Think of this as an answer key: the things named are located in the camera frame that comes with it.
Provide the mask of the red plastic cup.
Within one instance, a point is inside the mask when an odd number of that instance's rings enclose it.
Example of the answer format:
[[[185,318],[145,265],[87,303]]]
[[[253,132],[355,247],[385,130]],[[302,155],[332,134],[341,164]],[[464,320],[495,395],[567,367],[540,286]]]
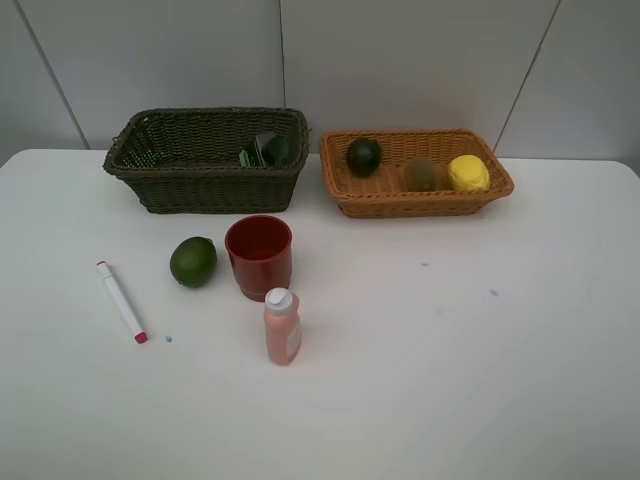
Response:
[[[235,281],[250,300],[263,302],[271,289],[290,286],[292,232],[283,220],[245,217],[229,228],[225,247]]]

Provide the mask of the brown kiwi fruit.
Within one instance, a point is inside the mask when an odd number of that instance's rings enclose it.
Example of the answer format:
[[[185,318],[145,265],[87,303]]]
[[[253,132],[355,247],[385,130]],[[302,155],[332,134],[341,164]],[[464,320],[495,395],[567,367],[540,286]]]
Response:
[[[436,165],[427,157],[415,157],[405,167],[409,191],[433,192],[440,189],[441,179]]]

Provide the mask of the white marker red cap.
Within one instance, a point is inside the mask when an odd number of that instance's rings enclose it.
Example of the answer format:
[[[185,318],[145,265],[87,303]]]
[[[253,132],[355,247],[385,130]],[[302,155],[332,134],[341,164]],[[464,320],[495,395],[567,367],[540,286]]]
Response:
[[[96,267],[110,298],[113,300],[122,320],[127,325],[134,340],[139,345],[146,343],[148,341],[147,333],[142,327],[134,309],[129,303],[129,300],[124,294],[123,289],[109,265],[105,261],[100,261],[96,264]]]

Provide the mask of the green lime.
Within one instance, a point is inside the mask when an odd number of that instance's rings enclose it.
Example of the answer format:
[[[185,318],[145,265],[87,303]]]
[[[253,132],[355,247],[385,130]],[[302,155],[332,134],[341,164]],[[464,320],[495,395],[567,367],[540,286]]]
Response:
[[[171,255],[169,268],[182,286],[196,289],[212,277],[217,265],[217,252],[212,240],[191,237],[178,245]]]

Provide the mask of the dark brown wicker basket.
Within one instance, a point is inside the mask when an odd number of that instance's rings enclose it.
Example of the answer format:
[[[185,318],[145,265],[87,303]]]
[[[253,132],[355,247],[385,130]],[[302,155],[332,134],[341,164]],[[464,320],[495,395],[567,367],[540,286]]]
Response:
[[[288,144],[283,164],[242,166],[241,151],[269,132]],[[128,121],[103,168],[151,213],[274,213],[288,208],[308,152],[308,124],[296,109],[157,108]]]

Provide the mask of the yellow lemon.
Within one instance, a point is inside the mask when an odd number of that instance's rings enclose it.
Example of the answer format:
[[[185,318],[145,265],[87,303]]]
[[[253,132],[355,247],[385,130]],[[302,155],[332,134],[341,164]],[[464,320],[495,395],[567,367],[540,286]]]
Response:
[[[486,191],[491,184],[486,165],[475,155],[454,158],[449,163],[448,176],[455,191]]]

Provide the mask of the orange wicker basket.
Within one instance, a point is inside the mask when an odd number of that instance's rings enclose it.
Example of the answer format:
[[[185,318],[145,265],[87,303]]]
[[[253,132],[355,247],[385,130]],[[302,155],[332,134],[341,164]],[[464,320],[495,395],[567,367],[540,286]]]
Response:
[[[347,150],[358,138],[373,139],[382,149],[380,166],[359,178],[347,166]],[[322,173],[326,189],[341,212],[353,218],[403,218],[471,215],[489,203],[510,195],[514,183],[487,143],[463,129],[336,130],[320,137]],[[489,172],[485,191],[458,192],[448,176],[448,165],[461,155],[479,157]],[[411,191],[406,165],[414,158],[431,160],[439,189]]]

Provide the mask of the dark mangosteen fruit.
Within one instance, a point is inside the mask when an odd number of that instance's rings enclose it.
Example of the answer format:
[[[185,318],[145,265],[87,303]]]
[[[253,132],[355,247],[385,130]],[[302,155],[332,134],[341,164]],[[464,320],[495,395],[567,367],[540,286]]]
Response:
[[[357,138],[347,149],[347,166],[350,172],[358,177],[371,175],[379,167],[381,160],[382,148],[374,139]]]

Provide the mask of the pink lotion bottle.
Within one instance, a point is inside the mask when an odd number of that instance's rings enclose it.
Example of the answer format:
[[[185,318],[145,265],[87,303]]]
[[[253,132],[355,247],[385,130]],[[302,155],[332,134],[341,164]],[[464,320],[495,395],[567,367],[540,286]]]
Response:
[[[289,365],[302,339],[298,296],[283,287],[271,289],[265,296],[263,318],[269,359],[276,365]]]

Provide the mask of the dark green black bottle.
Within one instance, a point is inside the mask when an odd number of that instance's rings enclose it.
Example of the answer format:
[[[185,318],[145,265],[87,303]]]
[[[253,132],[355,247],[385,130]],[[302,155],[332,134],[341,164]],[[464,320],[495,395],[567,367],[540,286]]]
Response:
[[[242,167],[281,169],[289,164],[289,142],[274,132],[256,135],[239,153]]]

